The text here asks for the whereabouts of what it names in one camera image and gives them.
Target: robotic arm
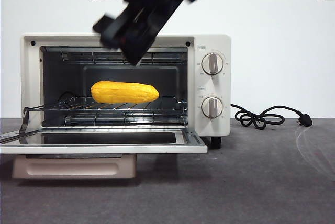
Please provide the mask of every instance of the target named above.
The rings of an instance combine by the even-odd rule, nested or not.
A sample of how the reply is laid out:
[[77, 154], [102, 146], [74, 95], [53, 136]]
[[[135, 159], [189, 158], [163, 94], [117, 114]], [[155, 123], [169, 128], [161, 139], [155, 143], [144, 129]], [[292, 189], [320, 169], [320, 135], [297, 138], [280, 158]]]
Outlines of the robotic arm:
[[125, 1], [129, 4], [117, 18], [105, 15], [93, 30], [105, 47], [121, 48], [126, 59], [136, 65], [183, 0]]

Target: oven foot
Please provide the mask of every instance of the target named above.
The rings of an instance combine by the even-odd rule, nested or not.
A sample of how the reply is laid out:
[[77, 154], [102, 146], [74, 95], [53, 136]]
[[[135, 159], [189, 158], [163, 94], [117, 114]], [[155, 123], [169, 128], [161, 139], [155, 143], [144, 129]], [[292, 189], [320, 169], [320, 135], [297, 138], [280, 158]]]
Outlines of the oven foot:
[[210, 146], [212, 149], [220, 149], [221, 137], [210, 137]]
[[13, 178], [134, 178], [136, 154], [119, 158], [27, 158], [17, 155]]

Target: oven door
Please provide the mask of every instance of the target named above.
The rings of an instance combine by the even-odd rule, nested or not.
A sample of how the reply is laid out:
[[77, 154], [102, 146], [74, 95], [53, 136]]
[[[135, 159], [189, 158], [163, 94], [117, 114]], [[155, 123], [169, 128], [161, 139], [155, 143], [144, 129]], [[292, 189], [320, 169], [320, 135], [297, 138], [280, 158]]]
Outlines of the oven door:
[[183, 129], [45, 129], [2, 136], [7, 154], [206, 153], [192, 130]]

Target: oven control panel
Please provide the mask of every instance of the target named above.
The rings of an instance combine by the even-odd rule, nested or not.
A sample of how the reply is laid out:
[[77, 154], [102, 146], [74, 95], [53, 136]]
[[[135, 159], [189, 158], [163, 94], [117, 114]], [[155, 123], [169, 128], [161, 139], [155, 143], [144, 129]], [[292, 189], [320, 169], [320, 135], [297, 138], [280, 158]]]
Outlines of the oven control panel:
[[226, 35], [195, 38], [195, 130], [200, 136], [230, 133], [230, 54]]

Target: open oven door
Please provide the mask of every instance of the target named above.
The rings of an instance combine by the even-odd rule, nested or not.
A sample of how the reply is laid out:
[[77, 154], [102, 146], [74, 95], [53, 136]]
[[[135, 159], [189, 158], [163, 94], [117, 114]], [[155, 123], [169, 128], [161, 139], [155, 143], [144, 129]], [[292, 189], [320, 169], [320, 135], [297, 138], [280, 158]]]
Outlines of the open oven door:
[[45, 129], [1, 136], [0, 153], [18, 154], [13, 178], [133, 178], [137, 153], [206, 153], [184, 129]]
[[206, 153], [197, 133], [183, 129], [45, 129], [4, 134], [4, 154]]

